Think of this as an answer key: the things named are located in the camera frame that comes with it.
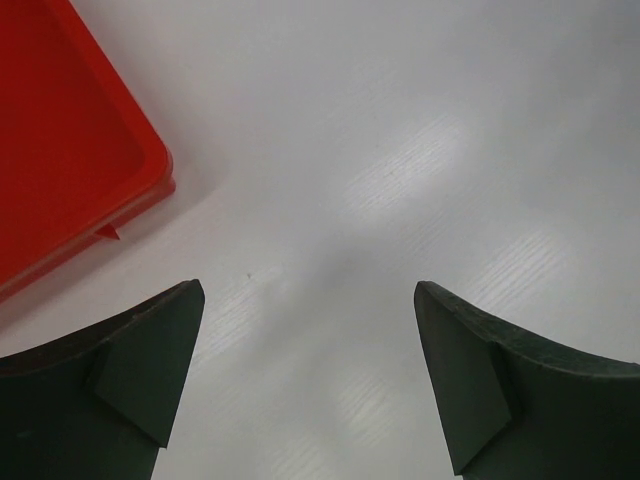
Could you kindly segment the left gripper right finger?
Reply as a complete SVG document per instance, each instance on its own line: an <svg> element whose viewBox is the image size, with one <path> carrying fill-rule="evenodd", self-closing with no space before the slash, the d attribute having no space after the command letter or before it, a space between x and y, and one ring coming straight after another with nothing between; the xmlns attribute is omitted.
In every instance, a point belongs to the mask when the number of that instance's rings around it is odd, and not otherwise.
<svg viewBox="0 0 640 480"><path fill-rule="evenodd" d="M638 477L637 364L546 339L430 281L414 307L455 475Z"/></svg>

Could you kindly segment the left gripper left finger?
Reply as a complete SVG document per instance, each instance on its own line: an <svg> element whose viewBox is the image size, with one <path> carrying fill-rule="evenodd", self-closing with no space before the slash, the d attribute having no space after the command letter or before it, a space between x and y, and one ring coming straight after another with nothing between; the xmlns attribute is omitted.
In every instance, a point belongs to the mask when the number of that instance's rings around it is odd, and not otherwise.
<svg viewBox="0 0 640 480"><path fill-rule="evenodd" d="M1 360L4 479L148 479L204 311L198 280Z"/></svg>

